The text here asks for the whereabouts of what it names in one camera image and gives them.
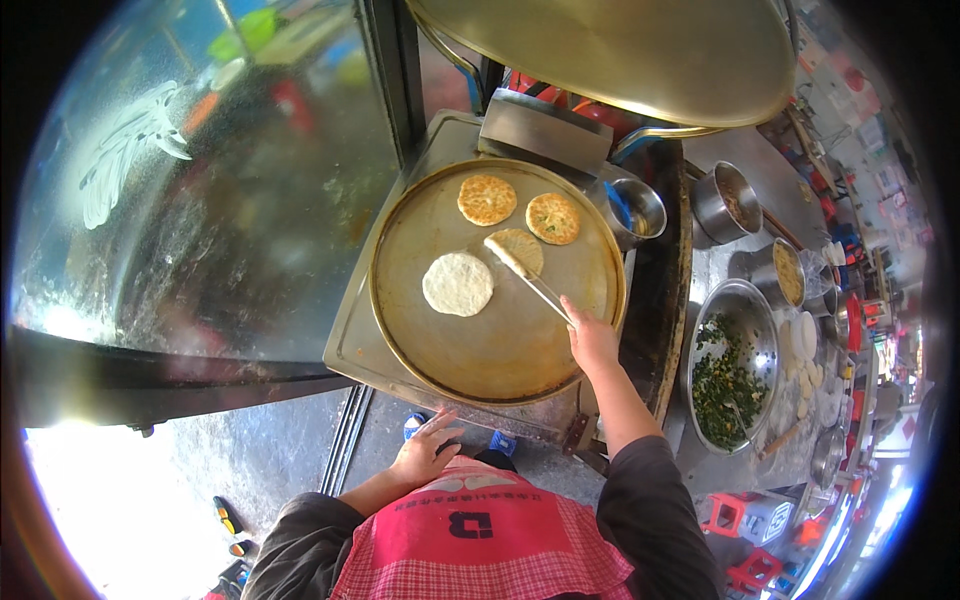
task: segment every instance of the hand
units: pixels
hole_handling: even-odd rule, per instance
[[[442,409],[424,423],[400,448],[388,471],[398,483],[418,488],[436,479],[444,467],[460,451],[460,444],[450,445],[437,454],[437,449],[448,440],[464,435],[463,427],[446,429],[457,418],[457,411]]]
[[[570,332],[570,351],[587,376],[618,366],[620,344],[613,327],[590,311],[580,310],[566,296],[560,296],[560,302],[574,324],[566,326]]]

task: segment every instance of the blue slipper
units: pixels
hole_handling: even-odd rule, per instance
[[[493,439],[490,440],[490,450],[499,450],[508,457],[511,457],[514,455],[514,450],[516,450],[516,438],[497,429],[493,432]]]
[[[410,413],[407,415],[407,418],[403,421],[403,441],[406,442],[413,437],[424,423],[426,423],[426,417],[420,413]]]

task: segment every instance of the concrete floor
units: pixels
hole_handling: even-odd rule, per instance
[[[200,598],[235,560],[232,542],[262,540],[287,500],[320,486],[347,396],[170,420],[147,439],[123,426],[34,429],[28,447],[67,547],[106,598]],[[394,460],[402,422],[418,410],[373,395],[345,490]],[[490,430],[465,427],[466,454],[487,447]],[[596,506],[604,479],[558,448],[520,440],[515,463],[534,485]],[[213,495],[232,504],[243,533],[218,522]]]

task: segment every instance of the spoon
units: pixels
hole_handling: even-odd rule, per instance
[[[723,403],[727,408],[733,408],[733,413],[736,415],[736,422],[740,424],[740,428],[743,429],[743,436],[747,438],[747,443],[753,445],[753,441],[750,439],[750,434],[747,433],[747,426],[743,424],[743,419],[740,418],[740,409],[736,407],[736,403],[733,400],[727,400]]]

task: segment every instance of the pink apron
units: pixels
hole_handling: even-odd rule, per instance
[[[354,530],[331,598],[630,598],[632,571],[590,508],[457,456]]]

